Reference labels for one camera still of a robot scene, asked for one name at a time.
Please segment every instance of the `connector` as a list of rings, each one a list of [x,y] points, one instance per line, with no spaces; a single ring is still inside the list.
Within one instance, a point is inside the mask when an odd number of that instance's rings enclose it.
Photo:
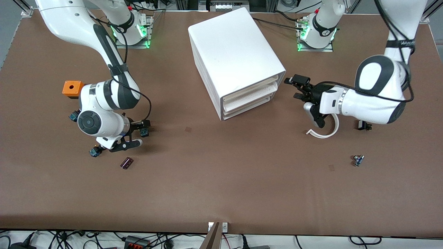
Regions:
[[[150,244],[149,240],[140,239],[134,236],[127,236],[124,240],[124,249],[144,249]]]
[[[243,237],[243,249],[249,249],[248,241],[246,240],[245,235],[241,235]]]
[[[34,233],[31,233],[23,242],[17,242],[12,244],[8,249],[37,249],[35,246],[31,246],[31,239]]]

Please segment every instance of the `small electronic component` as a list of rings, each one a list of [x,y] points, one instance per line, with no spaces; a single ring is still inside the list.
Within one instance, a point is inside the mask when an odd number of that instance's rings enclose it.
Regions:
[[[140,239],[134,236],[127,236],[124,240],[124,249],[143,249],[147,248],[149,246],[149,243],[149,240]]]
[[[363,159],[364,159],[364,158],[365,158],[364,155],[354,156],[354,160],[355,160],[354,165],[355,165],[356,167],[359,167],[360,164],[363,162]]]
[[[372,130],[372,124],[368,124],[366,121],[359,120],[358,121],[358,130],[359,131],[362,131],[362,130],[370,131],[370,130]]]
[[[130,157],[127,157],[121,164],[120,167],[122,169],[128,169],[129,166],[131,166],[131,164],[134,162],[134,160]]]

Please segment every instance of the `electrical cable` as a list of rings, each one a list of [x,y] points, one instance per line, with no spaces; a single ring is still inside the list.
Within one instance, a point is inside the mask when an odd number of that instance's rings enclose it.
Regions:
[[[132,5],[136,6],[136,7],[138,7],[138,8],[144,9],[144,10],[149,10],[149,11],[166,10],[166,9],[148,9],[148,8],[144,8],[143,6],[136,5],[136,4],[135,4],[134,2],[132,2],[132,1],[129,1],[129,0],[128,0],[128,2],[129,2],[130,4],[132,4]]]
[[[101,23],[104,23],[104,24],[106,24],[106,25],[108,25],[108,26],[110,26],[110,25],[112,26],[112,25],[113,25],[112,23],[102,21],[102,20],[100,20],[100,19],[98,19],[98,18],[93,18],[93,19],[96,20],[97,22],[99,22],[100,24],[101,24]],[[127,42],[126,42],[126,37],[124,36],[124,34],[123,34],[123,33],[121,33],[121,34],[123,35],[124,43],[125,43],[124,63],[126,63],[126,59],[127,59],[127,56],[128,56],[128,44],[127,44]],[[117,82],[118,84],[120,84],[122,87],[127,88],[127,89],[129,89],[129,90],[131,90],[131,91],[134,91],[134,92],[140,94],[141,96],[145,97],[145,98],[148,100],[148,102],[149,102],[149,112],[148,112],[148,114],[147,114],[146,117],[145,117],[145,119],[147,119],[147,118],[149,117],[149,115],[151,114],[151,111],[152,111],[152,102],[151,102],[151,100],[150,100],[146,95],[144,95],[143,93],[141,93],[141,92],[139,92],[139,91],[133,89],[132,87],[126,86],[126,85],[124,85],[123,83],[121,83],[120,81],[118,81],[118,80],[116,80],[116,79],[114,79],[114,78],[113,78],[113,80],[114,80],[115,82]]]
[[[369,95],[369,96],[372,96],[372,97],[377,97],[377,98],[381,98],[381,99],[385,99],[385,100],[395,101],[395,102],[408,103],[408,102],[411,102],[411,101],[414,100],[414,92],[413,92],[411,87],[409,88],[409,92],[411,94],[411,97],[409,99],[406,99],[406,100],[401,100],[401,99],[393,99],[393,98],[383,97],[383,96],[380,96],[380,95],[376,95],[376,94],[370,93],[370,92],[368,92],[366,90],[363,90],[363,89],[357,89],[355,87],[348,86],[348,85],[345,85],[345,84],[342,84],[342,83],[338,83],[338,82],[334,82],[334,81],[323,81],[323,82],[320,82],[319,84],[317,84],[317,86],[318,85],[326,85],[326,84],[342,86],[342,87],[345,87],[345,88],[352,89],[352,90],[354,90],[354,91],[356,91],[358,93],[362,93],[362,94],[365,94],[365,95]]]
[[[287,27],[287,28],[292,28],[292,29],[296,29],[296,30],[303,30],[300,27],[293,27],[293,26],[288,26],[288,25],[284,25],[284,24],[280,24],[280,23],[273,23],[273,22],[262,20],[262,19],[258,19],[258,18],[255,18],[255,17],[253,17],[252,19],[254,19],[256,21],[259,21],[259,22],[269,23],[269,24],[272,24],[272,25],[280,26],[280,27]]]
[[[100,247],[98,247],[97,242],[95,242],[94,240],[88,240],[88,241],[86,241],[86,242],[83,244],[83,249],[85,249],[85,246],[86,246],[86,244],[87,244],[88,242],[94,242],[94,243],[97,245],[97,249],[100,248]]]
[[[11,247],[11,237],[9,237],[8,235],[2,235],[0,236],[1,238],[7,238],[8,239],[8,247],[6,249],[9,249]]]
[[[124,240],[123,240],[123,237],[118,236],[118,234],[117,234],[116,232],[113,232],[113,233],[115,234],[115,236],[117,236],[117,238],[119,238],[119,239],[121,239],[122,241],[124,241]]]
[[[241,234],[243,237],[243,249],[249,249],[248,240],[246,239],[246,236],[244,234]]]
[[[231,246],[229,245],[229,241],[228,241],[228,239],[226,238],[226,235],[223,234],[223,237],[225,238],[225,242],[226,242],[226,244],[228,245],[228,248],[231,249]]]
[[[297,245],[299,246],[299,248],[303,249],[302,246],[300,245],[299,238],[297,237],[297,235],[295,235],[295,241],[297,241]]]
[[[90,17],[94,20],[96,20],[100,25],[102,23],[106,24],[108,27],[112,27],[113,30],[115,30],[117,33],[121,34],[123,36],[123,40],[124,40],[124,61],[123,63],[126,63],[126,60],[128,59],[128,42],[126,41],[126,36],[124,35],[124,33],[118,28],[118,25],[112,24],[110,22],[105,22],[102,21],[98,18],[94,18],[93,16],[90,15]]]
[[[284,17],[285,17],[286,19],[288,19],[289,21],[293,21],[293,22],[296,22],[296,21],[297,21],[297,19],[291,18],[291,17],[287,16],[284,12],[281,12],[281,11],[279,11],[279,10],[274,10],[274,13],[279,13],[279,14],[281,14],[282,16],[284,16]]]
[[[356,238],[358,238],[360,241],[361,241],[361,243],[356,243],[356,242],[354,242],[353,240],[352,240],[352,238],[354,238],[354,237],[356,237]],[[364,246],[365,247],[365,249],[368,249],[368,246],[369,245],[378,245],[378,244],[380,244],[381,243],[381,237],[377,237],[377,238],[379,238],[379,241],[377,241],[377,242],[374,242],[374,243],[366,243],[360,236],[356,236],[356,235],[351,235],[351,236],[349,236],[349,240],[351,241],[351,243],[352,244],[354,244],[354,245],[358,245],[358,246]]]
[[[294,12],[294,13],[298,13],[298,12],[303,11],[303,10],[305,10],[305,9],[309,9],[309,8],[314,7],[314,6],[316,6],[316,5],[318,5],[318,4],[321,4],[321,3],[322,3],[322,2],[320,1],[320,2],[318,2],[318,3],[316,3],[316,4],[313,4],[313,5],[311,5],[311,6],[308,6],[308,7],[306,7],[306,8],[302,8],[301,10],[297,10],[297,11]],[[292,8],[292,9],[290,9],[290,10],[285,11],[285,13],[288,13],[289,11],[291,11],[291,10],[293,10],[293,9],[295,9],[295,7]]]
[[[122,87],[124,87],[124,88],[126,88],[126,89],[129,89],[129,90],[131,90],[131,91],[134,91],[134,92],[140,94],[141,96],[145,97],[145,98],[148,100],[148,102],[149,102],[149,111],[148,111],[148,114],[146,115],[146,117],[145,117],[143,120],[148,119],[148,117],[149,117],[149,115],[151,115],[151,111],[152,111],[152,102],[151,102],[151,100],[150,100],[146,95],[144,95],[143,93],[141,93],[141,92],[135,90],[134,88],[132,88],[132,87],[130,87],[130,86],[126,86],[126,85],[124,85],[123,83],[121,83],[120,81],[118,81],[118,80],[116,80],[116,79],[114,79],[114,78],[112,78],[112,80],[115,81],[115,82],[117,82],[118,84],[120,84]]]
[[[103,246],[100,245],[100,242],[98,242],[98,238],[97,236],[95,236],[95,241],[97,242],[98,247],[100,247],[100,249],[103,249]]]

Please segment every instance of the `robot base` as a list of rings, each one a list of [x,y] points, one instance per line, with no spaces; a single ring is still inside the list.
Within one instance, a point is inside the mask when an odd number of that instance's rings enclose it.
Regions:
[[[148,25],[147,28],[141,29],[141,32],[146,32],[146,37],[141,39],[139,42],[137,42],[134,45],[129,45],[128,48],[136,48],[136,49],[146,49],[151,46],[151,37],[152,37],[152,26],[154,24],[154,17],[153,16],[147,16],[146,17],[146,24]],[[117,48],[125,49],[126,46],[121,43],[120,41],[116,40],[115,45]]]
[[[300,19],[300,21],[295,22],[295,26],[296,27],[301,27],[301,28],[307,28],[307,16],[304,16],[303,18]],[[329,44],[324,47],[324,48],[313,48],[310,47],[309,45],[307,45],[303,39],[301,39],[300,37],[305,35],[305,31],[300,31],[300,30],[296,30],[296,37],[297,37],[297,51],[309,51],[309,52],[333,52],[333,47],[332,47],[332,41],[334,40],[334,37],[332,38],[332,40],[329,42]]]

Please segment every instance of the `floor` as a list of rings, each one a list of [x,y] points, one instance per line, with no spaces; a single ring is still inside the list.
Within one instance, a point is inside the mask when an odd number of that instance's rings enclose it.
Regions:
[[[10,231],[4,232],[0,235],[7,235],[11,238],[11,242],[23,242],[28,235],[33,231]],[[120,237],[135,236],[137,238],[148,238],[153,242],[156,235],[153,233],[117,233]],[[173,239],[173,249],[191,249],[199,248],[202,244],[204,235],[189,235],[179,236]],[[243,239],[239,234],[226,234],[227,241],[222,241],[220,249],[235,249],[243,248]],[[300,246],[297,245],[295,236],[292,235],[245,235],[248,246],[251,249],[256,246],[268,245],[270,249],[363,249],[363,246],[354,245],[351,243],[349,237],[340,236],[297,236]],[[31,245],[39,248],[48,248],[51,240],[54,238],[49,232],[36,232],[31,239]],[[80,237],[79,235],[73,235],[69,237],[68,243],[73,247],[73,249],[97,249],[98,245],[92,241],[86,243],[92,238],[87,238],[86,236]],[[124,242],[119,239],[115,234],[110,232],[103,232],[97,236],[100,246],[104,249],[107,248],[124,248]],[[379,238],[368,238],[363,237],[363,241],[366,243],[374,243],[379,240]],[[358,238],[353,238],[353,241],[360,243]],[[0,240],[0,248],[7,248],[8,240],[2,238]],[[57,248],[58,243],[55,241],[52,248]],[[382,238],[382,241],[378,245],[368,245],[368,249],[441,249],[443,248],[443,240],[441,239],[408,239],[408,238]],[[159,245],[157,247],[152,247],[151,249],[162,249]]]

